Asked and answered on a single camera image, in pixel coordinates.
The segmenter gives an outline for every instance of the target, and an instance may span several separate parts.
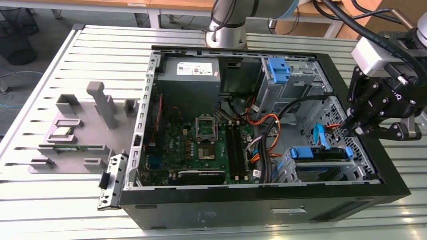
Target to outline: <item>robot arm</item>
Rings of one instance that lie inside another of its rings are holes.
[[[408,32],[398,39],[390,39],[359,25],[332,0],[320,1],[336,15],[330,18],[342,20],[363,37],[352,51],[358,67],[354,69],[347,97],[351,106],[340,128],[350,134],[376,139],[422,139],[415,117],[427,106],[427,14],[419,20],[418,27],[395,9],[391,13],[396,19],[379,16],[394,19],[394,22],[408,28]],[[307,0],[216,0],[210,29],[206,30],[206,45],[222,49],[246,48],[247,17],[283,19],[292,14],[299,3],[306,2]],[[376,14],[368,13],[360,6],[359,8],[366,14],[354,17],[355,19]],[[387,119],[402,121],[390,128],[380,127]]]
[[[330,0],[322,0],[338,17],[338,7]],[[350,133],[392,141],[418,141],[422,131],[415,117],[427,106],[427,14],[419,20],[418,28],[394,10],[395,17],[408,28],[398,37],[380,37],[360,26],[344,23],[363,36],[352,57],[358,63],[354,69],[347,101],[347,120],[340,128]],[[387,119],[400,119],[390,128],[380,127]]]

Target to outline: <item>metal bracket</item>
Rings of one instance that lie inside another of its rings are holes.
[[[124,187],[130,156],[122,153],[110,159],[107,172],[103,173],[99,187],[100,192],[98,210],[120,210],[120,196]]]

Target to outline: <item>black mesh trash bin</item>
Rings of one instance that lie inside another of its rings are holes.
[[[6,20],[11,23],[18,23],[22,34],[27,36],[39,32],[34,11],[31,8],[0,7],[0,13]]]
[[[27,36],[18,29],[18,23],[0,21],[0,56],[10,64],[22,66],[36,59],[38,53]]]

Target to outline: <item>floor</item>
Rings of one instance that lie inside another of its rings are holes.
[[[62,13],[63,18],[56,20],[50,10],[36,9],[35,12],[36,15],[34,17],[38,22],[40,32],[28,38],[38,52],[38,59],[28,65],[12,66],[0,57],[0,76],[11,72],[23,71],[44,73],[75,24],[138,27],[136,18],[132,13],[67,10]],[[139,15],[138,17],[140,19],[140,23],[147,19],[146,15]],[[163,16],[162,26],[166,29],[182,29],[184,27],[186,30],[202,30],[208,27],[208,17],[198,16],[194,20],[192,19],[194,17],[184,16],[180,19],[175,19],[175,24],[170,24],[170,19],[167,16]],[[150,27],[150,20],[144,22],[144,27]],[[270,34],[267,20],[248,20],[247,32]],[[40,76],[34,73],[14,74],[0,78],[0,83],[7,84],[11,87],[10,94],[0,95],[0,105],[23,106],[32,94],[39,80]],[[8,132],[19,113],[20,108],[7,108],[0,106],[0,138]]]

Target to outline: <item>aluminum workbench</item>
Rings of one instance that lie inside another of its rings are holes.
[[[350,82],[355,41],[248,34],[251,50],[330,54]],[[86,26],[74,30],[52,61],[0,145],[0,238],[114,239],[163,236],[170,239],[426,239],[427,238],[427,137],[422,141],[383,141],[412,195],[370,208],[340,222],[252,226],[208,231],[143,231],[123,210],[98,211],[99,175],[30,174],[39,155],[60,94],[91,99],[87,86],[103,81],[115,100],[139,98],[152,45],[204,46],[200,31]]]

